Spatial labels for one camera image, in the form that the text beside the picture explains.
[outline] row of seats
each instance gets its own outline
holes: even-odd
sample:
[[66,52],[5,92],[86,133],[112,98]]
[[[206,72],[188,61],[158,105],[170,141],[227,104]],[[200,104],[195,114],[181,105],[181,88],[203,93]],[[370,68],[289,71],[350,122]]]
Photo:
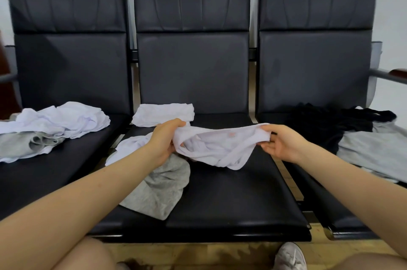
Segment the row of seats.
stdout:
[[[78,101],[110,126],[50,154],[0,165],[0,218],[89,173],[133,113],[127,0],[9,0],[24,108]],[[283,123],[298,103],[366,105],[375,0],[259,0],[256,118]],[[134,0],[141,103],[193,103],[192,125],[251,125],[250,0]],[[152,128],[131,126],[125,138]],[[324,226],[371,235],[286,163]],[[119,242],[309,241],[309,224],[269,155],[240,171],[191,163],[166,221],[118,206],[90,232]]]

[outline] wooden floor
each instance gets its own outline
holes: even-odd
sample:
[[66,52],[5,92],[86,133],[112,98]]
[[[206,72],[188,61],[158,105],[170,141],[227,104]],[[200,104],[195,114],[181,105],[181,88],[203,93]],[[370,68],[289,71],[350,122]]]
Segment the wooden floor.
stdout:
[[[303,200],[281,161],[278,169],[297,200]],[[381,240],[330,241],[321,224],[311,224],[312,242],[298,242],[309,270],[325,270],[359,252],[396,253]],[[107,244],[116,261],[135,258],[153,270],[254,270],[271,269],[276,242]]]

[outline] black garment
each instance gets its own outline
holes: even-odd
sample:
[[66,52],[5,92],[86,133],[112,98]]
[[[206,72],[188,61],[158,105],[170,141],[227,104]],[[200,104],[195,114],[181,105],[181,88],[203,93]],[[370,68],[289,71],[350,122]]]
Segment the black garment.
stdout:
[[336,154],[344,132],[371,132],[373,121],[389,122],[395,118],[396,115],[389,110],[335,109],[299,104],[292,110],[285,124],[308,141]]

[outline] backrest cushion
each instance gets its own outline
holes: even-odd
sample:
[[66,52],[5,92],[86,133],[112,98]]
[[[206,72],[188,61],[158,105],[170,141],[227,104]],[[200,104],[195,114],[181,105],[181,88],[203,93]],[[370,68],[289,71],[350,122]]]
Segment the backrest cushion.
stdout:
[[24,108],[132,113],[127,0],[9,0]]
[[256,112],[366,104],[375,0],[259,0]]
[[134,0],[142,103],[248,112],[250,0]]

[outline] forearm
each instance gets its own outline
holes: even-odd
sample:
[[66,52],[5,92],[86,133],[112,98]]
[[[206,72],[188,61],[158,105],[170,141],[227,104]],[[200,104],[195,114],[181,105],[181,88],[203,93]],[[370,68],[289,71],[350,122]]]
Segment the forearm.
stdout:
[[310,144],[299,165],[402,257],[407,258],[407,190]]
[[51,269],[152,170],[146,147],[0,222],[0,268]]

